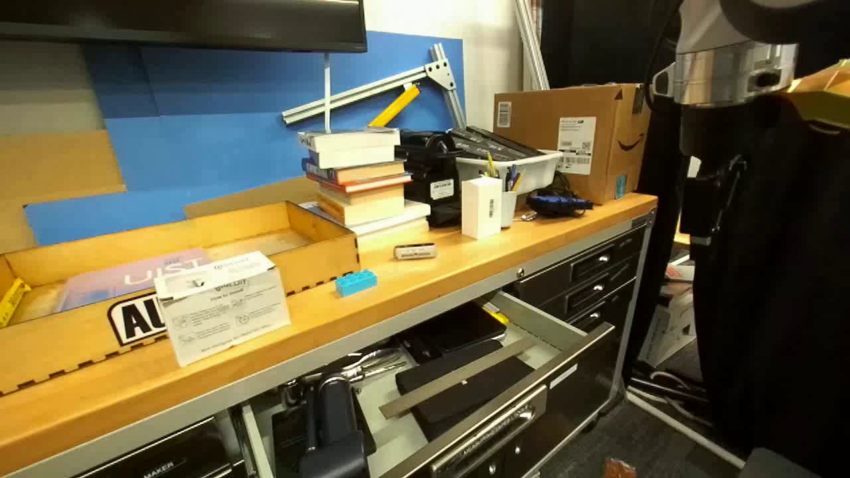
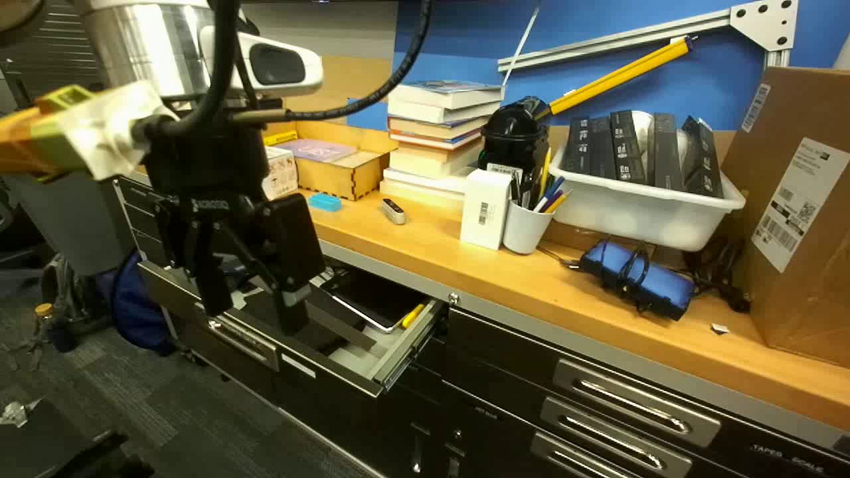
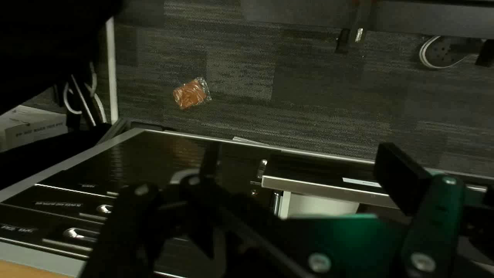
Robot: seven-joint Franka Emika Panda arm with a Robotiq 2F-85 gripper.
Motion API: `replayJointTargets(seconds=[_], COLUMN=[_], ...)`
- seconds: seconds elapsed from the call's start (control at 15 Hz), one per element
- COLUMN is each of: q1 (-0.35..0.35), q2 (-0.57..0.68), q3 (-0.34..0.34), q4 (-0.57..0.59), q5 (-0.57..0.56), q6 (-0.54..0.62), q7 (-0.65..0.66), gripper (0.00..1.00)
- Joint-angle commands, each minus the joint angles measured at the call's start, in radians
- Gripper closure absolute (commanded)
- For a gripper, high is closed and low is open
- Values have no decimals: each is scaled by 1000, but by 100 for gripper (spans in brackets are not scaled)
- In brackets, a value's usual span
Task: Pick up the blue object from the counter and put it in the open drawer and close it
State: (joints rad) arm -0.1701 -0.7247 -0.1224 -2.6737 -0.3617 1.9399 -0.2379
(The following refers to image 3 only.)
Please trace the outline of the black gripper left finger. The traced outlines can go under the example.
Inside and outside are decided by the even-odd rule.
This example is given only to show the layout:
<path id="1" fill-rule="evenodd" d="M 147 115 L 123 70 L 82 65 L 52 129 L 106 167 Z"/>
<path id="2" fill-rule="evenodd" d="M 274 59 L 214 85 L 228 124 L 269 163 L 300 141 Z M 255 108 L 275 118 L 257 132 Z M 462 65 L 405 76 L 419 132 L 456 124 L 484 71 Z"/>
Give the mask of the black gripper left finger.
<path id="1" fill-rule="evenodd" d="M 81 278 L 154 278 L 170 238 L 187 235 L 223 274 L 223 232 L 211 217 L 209 198 L 218 147 L 204 152 L 201 169 L 164 189 L 138 184 L 123 190 L 101 230 Z"/>

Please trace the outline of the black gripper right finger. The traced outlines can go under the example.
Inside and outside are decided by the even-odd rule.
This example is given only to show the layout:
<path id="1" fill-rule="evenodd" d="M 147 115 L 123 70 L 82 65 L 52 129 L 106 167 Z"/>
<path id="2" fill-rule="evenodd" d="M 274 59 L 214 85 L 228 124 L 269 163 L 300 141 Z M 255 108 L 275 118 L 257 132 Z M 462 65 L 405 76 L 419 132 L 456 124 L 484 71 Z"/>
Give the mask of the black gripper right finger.
<path id="1" fill-rule="evenodd" d="M 431 175 L 396 144 L 379 146 L 374 178 L 411 224 L 401 247 L 408 278 L 450 278 L 464 218 L 465 184 Z"/>

